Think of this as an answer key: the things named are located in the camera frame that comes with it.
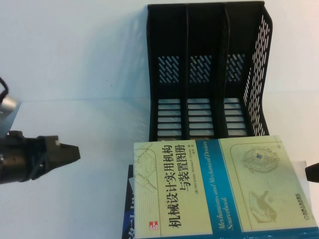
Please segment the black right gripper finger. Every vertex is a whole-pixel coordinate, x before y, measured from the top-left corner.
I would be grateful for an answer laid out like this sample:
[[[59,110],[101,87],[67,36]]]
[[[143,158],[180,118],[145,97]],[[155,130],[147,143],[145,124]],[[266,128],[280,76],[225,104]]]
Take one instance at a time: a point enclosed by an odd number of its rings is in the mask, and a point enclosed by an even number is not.
[[[319,163],[307,166],[305,168],[307,181],[319,183]]]

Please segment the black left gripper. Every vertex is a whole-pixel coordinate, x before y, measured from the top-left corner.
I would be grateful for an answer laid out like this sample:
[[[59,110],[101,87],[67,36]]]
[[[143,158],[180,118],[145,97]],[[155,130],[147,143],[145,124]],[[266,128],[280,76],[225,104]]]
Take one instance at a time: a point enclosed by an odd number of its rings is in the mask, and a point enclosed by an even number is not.
[[[61,143],[58,136],[38,136],[23,139],[26,176],[24,181],[35,180],[48,172],[80,159],[78,146]]]

